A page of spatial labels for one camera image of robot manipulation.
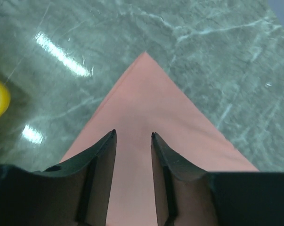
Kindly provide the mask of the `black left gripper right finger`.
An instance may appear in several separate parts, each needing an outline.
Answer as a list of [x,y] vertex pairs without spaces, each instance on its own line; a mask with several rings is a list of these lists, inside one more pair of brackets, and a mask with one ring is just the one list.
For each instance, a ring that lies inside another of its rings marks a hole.
[[284,226],[284,172],[207,172],[151,140],[160,226]]

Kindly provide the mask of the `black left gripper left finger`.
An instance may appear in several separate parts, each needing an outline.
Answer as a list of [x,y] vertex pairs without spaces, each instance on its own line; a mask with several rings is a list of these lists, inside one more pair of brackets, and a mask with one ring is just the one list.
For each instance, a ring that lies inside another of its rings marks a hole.
[[112,130],[45,171],[0,164],[0,226],[104,226],[116,143]]

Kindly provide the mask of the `pink t shirt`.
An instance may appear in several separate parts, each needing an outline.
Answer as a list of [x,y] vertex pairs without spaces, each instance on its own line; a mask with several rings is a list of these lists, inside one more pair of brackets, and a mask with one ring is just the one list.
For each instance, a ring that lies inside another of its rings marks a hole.
[[207,171],[256,171],[164,70],[142,53],[124,72],[63,157],[116,130],[117,148],[106,223],[155,226],[151,135]]

